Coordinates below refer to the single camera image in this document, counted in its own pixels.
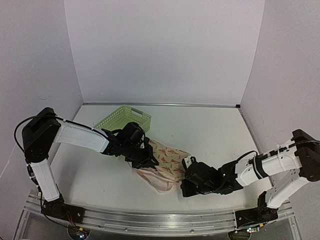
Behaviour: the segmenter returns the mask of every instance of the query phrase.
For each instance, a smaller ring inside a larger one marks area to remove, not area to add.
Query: green basket
[[[130,122],[138,123],[146,133],[150,129],[151,116],[133,107],[121,106],[94,127],[113,131],[123,129]]]

